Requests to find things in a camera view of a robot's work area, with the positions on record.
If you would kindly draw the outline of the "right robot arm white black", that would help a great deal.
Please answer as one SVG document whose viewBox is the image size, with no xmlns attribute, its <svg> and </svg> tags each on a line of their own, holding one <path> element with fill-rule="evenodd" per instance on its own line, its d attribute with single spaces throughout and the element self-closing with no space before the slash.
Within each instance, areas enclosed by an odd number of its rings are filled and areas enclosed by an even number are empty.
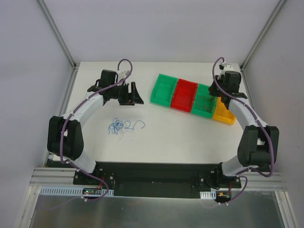
<svg viewBox="0 0 304 228">
<path fill-rule="evenodd" d="M 236 156 L 219 163 L 210 176 L 212 182 L 222 188 L 230 183 L 231 178 L 248 171 L 271 177 L 277 158 L 279 129 L 259 118 L 248 97 L 239 92 L 240 82 L 239 72 L 222 71 L 219 76 L 213 75 L 209 87 L 209 94 L 220 98 L 243 129 Z"/>
</svg>

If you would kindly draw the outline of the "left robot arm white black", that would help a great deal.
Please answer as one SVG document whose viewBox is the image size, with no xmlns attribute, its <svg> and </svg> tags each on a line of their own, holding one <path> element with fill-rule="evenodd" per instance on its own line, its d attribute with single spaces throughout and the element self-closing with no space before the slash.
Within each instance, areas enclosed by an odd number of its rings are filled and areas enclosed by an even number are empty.
<svg viewBox="0 0 304 228">
<path fill-rule="evenodd" d="M 100 79 L 90 86 L 85 97 L 71 111 L 49 120 L 47 150 L 83 170 L 84 179 L 91 185 L 100 181 L 97 162 L 84 150 L 82 128 L 89 118 L 106 102 L 117 100 L 119 105 L 142 105 L 135 82 L 127 83 L 131 71 L 103 70 Z"/>
</svg>

